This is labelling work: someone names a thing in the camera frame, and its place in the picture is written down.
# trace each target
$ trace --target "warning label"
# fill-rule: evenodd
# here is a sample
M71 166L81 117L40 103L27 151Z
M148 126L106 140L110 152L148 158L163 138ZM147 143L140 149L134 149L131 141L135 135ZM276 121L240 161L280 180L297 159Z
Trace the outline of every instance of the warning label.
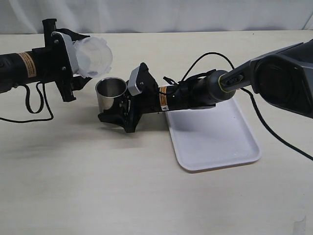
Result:
M33 59L31 58L31 56L27 52L18 53L18 55L24 61L24 64L25 64L26 69L27 69L28 78L36 77L37 76L36 66L35 66L35 63L34 63Z
M160 87L160 92L165 93L166 94L166 89L167 87ZM160 106L161 106L161 110L162 111L168 111L169 108L167 106L167 97L165 94L160 94L159 98L160 98Z

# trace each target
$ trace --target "table surface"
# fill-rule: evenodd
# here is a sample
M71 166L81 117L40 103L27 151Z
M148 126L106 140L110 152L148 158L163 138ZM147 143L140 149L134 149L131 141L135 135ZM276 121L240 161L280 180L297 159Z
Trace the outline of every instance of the table surface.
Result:
M312 31L102 34L113 52L110 76L127 79L145 62L160 85L179 80L207 51L235 66L313 38ZM0 53L44 45L42 35L1 35ZM194 73L228 70L222 58L203 59ZM287 235L307 216L313 233L313 162L282 145L259 122L247 94L235 95L260 142L254 164L190 174L179 167L165 115L143 116L125 134L97 118L97 80L63 103L54 84L50 122L0 122L0 234L3 235ZM29 119L23 87L1 94L1 117ZM33 92L32 105L38 105ZM313 153L313 121L256 97L268 124Z

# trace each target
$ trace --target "white wall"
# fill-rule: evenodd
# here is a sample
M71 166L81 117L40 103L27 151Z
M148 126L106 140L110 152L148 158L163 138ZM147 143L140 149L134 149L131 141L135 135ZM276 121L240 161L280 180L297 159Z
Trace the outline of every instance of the white wall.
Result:
M0 33L313 29L313 0L0 0Z

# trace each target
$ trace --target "yellow ring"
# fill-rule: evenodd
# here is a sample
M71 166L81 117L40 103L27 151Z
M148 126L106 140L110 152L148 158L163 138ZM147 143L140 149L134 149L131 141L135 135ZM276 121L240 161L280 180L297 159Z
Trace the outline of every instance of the yellow ring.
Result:
M222 86L221 86L220 79L221 79L222 76L223 76L223 75L221 75L221 76L219 77L219 81L218 81L219 86L220 86L220 89L221 89L224 93L230 93L230 92L224 91L224 89L223 89Z

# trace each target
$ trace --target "plastic tray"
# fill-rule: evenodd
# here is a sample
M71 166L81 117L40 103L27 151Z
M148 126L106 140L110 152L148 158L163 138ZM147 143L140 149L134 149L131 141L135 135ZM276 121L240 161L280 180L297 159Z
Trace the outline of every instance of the plastic tray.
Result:
M205 110L167 112L178 163L199 171L255 162L261 150L235 98Z

